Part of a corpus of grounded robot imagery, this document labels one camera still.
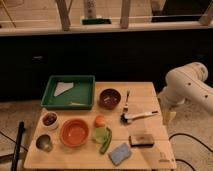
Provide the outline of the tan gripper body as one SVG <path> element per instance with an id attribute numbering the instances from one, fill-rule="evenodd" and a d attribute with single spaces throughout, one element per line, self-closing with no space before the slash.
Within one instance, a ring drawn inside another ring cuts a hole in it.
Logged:
<path id="1" fill-rule="evenodd" d="M 176 112 L 172 110 L 173 105 L 162 93 L 158 94 L 158 101 L 162 112 L 163 124 L 168 125 L 175 118 Z"/>

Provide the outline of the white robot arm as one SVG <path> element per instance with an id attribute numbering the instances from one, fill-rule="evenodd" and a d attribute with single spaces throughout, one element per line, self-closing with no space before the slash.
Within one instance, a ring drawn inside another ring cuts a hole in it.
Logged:
<path id="1" fill-rule="evenodd" d="M 213 87 L 205 84 L 207 78 L 208 69 L 200 62 L 174 68 L 166 74 L 166 86 L 158 94 L 164 125 L 168 125 L 176 116 L 173 108 L 183 104 L 186 99 L 213 115 Z"/>

